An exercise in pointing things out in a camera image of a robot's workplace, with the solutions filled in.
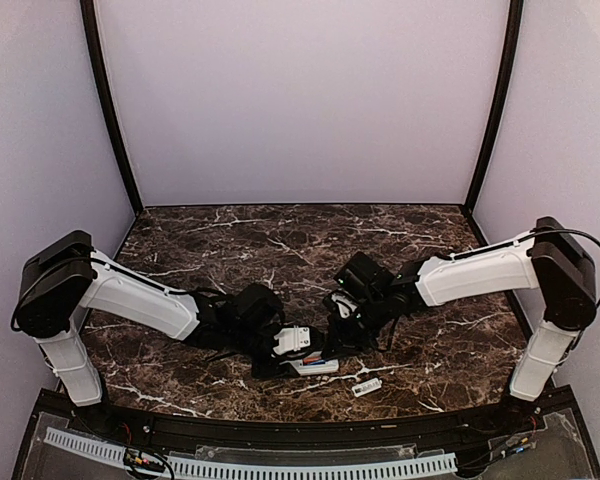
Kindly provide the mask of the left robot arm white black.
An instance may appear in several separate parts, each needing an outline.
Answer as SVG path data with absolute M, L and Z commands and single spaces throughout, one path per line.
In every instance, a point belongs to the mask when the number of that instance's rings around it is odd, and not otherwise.
M 276 369 L 310 343 L 307 328 L 288 326 L 268 287 L 251 284 L 237 295 L 198 287 L 178 290 L 127 269 L 96 250 L 76 230 L 30 258 L 10 320 L 34 338 L 81 417 L 100 436 L 121 427 L 120 412 L 104 399 L 100 376 L 74 326 L 76 309 L 104 311 L 186 345 L 229 349 L 253 365 Z

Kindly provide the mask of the white battery cover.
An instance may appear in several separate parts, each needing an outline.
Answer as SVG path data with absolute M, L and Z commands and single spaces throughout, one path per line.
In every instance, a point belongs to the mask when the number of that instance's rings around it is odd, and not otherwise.
M 365 382 L 356 384 L 352 387 L 352 392 L 355 397 L 361 397 L 371 392 L 377 391 L 382 387 L 382 381 L 378 378 L 373 378 Z

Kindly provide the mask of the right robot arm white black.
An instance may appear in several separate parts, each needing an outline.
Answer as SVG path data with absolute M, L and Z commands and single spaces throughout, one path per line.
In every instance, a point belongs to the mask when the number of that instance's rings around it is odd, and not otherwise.
M 501 434 L 529 416 L 556 367 L 594 321 L 600 305 L 593 258 L 579 232 L 552 217 L 512 239 L 463 253 L 407 262 L 393 274 L 357 252 L 335 276 L 338 289 L 323 303 L 329 311 L 322 355 L 344 358 L 378 349 L 387 324 L 426 308 L 495 292 L 537 289 L 544 314 L 509 383 L 508 396 L 490 413 Z

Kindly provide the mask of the white remote control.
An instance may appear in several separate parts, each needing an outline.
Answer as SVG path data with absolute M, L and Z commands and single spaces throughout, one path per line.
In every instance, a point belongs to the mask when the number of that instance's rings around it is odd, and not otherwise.
M 292 369 L 299 376 L 312 376 L 312 375 L 326 375 L 335 373 L 339 369 L 339 361 L 337 359 L 334 360 L 325 360 L 326 363 L 322 365 L 316 364 L 303 364 L 303 359 L 291 360 L 289 364 Z

